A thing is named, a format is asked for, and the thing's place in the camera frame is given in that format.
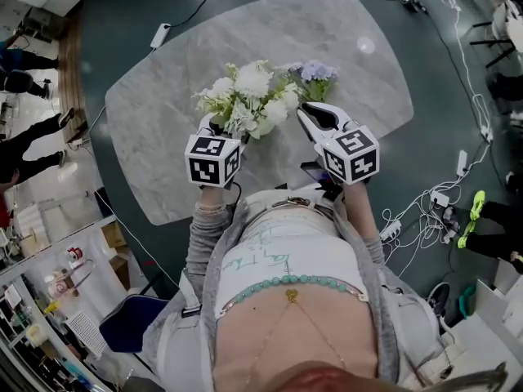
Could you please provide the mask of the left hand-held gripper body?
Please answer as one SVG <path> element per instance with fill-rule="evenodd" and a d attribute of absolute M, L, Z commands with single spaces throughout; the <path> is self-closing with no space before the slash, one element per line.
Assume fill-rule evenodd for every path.
<path fill-rule="evenodd" d="M 241 141 L 220 136 L 191 135 L 185 150 L 188 181 L 225 188 L 241 165 Z"/>

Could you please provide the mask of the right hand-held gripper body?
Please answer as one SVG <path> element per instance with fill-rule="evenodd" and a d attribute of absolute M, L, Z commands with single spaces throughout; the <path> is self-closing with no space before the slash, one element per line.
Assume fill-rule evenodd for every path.
<path fill-rule="evenodd" d="M 347 185 L 367 180 L 380 170 L 380 147 L 367 126 L 337 132 L 315 144 L 326 172 Z"/>

